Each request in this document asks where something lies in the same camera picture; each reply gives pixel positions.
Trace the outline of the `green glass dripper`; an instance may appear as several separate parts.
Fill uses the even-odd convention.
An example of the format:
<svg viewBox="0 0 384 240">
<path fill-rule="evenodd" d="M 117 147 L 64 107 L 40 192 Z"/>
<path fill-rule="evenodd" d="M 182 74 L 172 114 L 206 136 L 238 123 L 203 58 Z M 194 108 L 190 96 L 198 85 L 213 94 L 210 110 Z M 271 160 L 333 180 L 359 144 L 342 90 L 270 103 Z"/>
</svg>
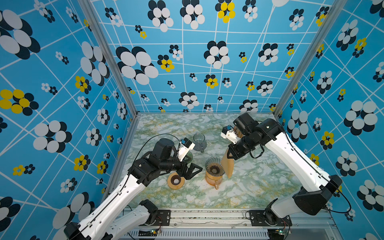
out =
<svg viewBox="0 0 384 240">
<path fill-rule="evenodd" d="M 186 156 L 184 157 L 183 161 L 186 164 L 190 164 L 193 161 L 193 154 L 191 152 L 187 152 Z"/>
</svg>

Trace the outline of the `clear grey glass dripper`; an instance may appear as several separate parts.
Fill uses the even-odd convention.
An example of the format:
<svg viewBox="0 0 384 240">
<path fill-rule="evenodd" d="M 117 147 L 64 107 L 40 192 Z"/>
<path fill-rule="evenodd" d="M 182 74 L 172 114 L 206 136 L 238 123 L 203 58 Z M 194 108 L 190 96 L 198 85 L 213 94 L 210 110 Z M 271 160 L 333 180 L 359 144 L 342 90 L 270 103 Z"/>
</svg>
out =
<svg viewBox="0 0 384 240">
<path fill-rule="evenodd" d="M 205 163 L 206 172 L 214 177 L 221 177 L 225 174 L 225 170 L 221 164 L 221 158 L 210 157 Z"/>
</svg>

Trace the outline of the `grey glass pitcher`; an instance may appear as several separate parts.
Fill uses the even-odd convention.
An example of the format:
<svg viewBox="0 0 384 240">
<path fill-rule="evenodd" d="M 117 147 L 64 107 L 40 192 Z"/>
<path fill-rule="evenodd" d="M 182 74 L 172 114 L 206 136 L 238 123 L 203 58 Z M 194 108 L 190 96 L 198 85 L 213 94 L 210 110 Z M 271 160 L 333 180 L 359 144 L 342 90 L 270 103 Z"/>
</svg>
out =
<svg viewBox="0 0 384 240">
<path fill-rule="evenodd" d="M 205 149 L 207 148 L 207 142 L 205 135 L 202 133 L 196 132 L 195 135 L 193 136 L 194 140 L 194 150 L 203 153 Z"/>
</svg>

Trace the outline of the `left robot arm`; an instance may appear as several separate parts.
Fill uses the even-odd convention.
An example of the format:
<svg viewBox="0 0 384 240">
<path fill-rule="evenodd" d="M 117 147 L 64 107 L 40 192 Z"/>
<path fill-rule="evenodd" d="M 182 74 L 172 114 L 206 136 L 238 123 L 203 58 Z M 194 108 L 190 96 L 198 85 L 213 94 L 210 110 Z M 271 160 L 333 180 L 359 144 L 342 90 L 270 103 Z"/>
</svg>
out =
<svg viewBox="0 0 384 240">
<path fill-rule="evenodd" d="M 79 223 L 69 223 L 64 229 L 68 240 L 118 240 L 142 224 L 151 224 L 158 208 L 149 200 L 142 201 L 127 215 L 122 215 L 130 201 L 159 176 L 175 171 L 190 180 L 203 169 L 185 160 L 195 144 L 184 138 L 177 145 L 169 139 L 158 140 L 152 151 L 134 160 L 127 175 L 112 193 Z"/>
</svg>

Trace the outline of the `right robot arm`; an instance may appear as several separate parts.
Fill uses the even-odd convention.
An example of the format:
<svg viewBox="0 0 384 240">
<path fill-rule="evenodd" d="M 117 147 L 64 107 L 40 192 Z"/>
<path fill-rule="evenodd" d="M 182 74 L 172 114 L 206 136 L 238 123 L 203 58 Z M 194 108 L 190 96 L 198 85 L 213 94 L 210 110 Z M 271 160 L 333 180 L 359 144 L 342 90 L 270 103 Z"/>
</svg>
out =
<svg viewBox="0 0 384 240">
<path fill-rule="evenodd" d="M 234 120 L 233 126 L 223 127 L 221 137 L 231 143 L 223 157 L 223 164 L 228 176 L 232 174 L 229 166 L 247 154 L 251 154 L 256 146 L 269 149 L 295 174 L 302 187 L 291 196 L 275 199 L 265 208 L 265 221 L 276 225 L 281 219 L 296 213 L 317 215 L 342 184 L 337 175 L 329 175 L 311 161 L 290 140 L 283 126 L 273 119 L 259 123 L 248 113 Z"/>
</svg>

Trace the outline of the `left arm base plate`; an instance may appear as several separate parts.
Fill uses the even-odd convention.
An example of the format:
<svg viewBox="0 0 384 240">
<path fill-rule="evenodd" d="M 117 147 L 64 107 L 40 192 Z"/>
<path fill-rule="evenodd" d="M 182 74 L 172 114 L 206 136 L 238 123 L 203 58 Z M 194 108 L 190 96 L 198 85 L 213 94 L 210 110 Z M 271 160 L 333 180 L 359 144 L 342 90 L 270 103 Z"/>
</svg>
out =
<svg viewBox="0 0 384 240">
<path fill-rule="evenodd" d="M 150 217 L 149 221 L 140 226 L 169 226 L 171 220 L 171 210 L 158 210 L 155 217 Z"/>
</svg>

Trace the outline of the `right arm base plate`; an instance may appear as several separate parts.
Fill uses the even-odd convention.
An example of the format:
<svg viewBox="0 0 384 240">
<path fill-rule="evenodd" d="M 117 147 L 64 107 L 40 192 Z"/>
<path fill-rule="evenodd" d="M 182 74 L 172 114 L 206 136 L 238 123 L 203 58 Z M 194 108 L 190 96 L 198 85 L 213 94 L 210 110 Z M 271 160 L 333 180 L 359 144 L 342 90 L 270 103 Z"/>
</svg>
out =
<svg viewBox="0 0 384 240">
<path fill-rule="evenodd" d="M 265 210 L 249 210 L 245 213 L 246 219 L 251 221 L 253 227 L 291 227 L 292 221 L 288 217 L 278 218 L 272 212 Z"/>
</svg>

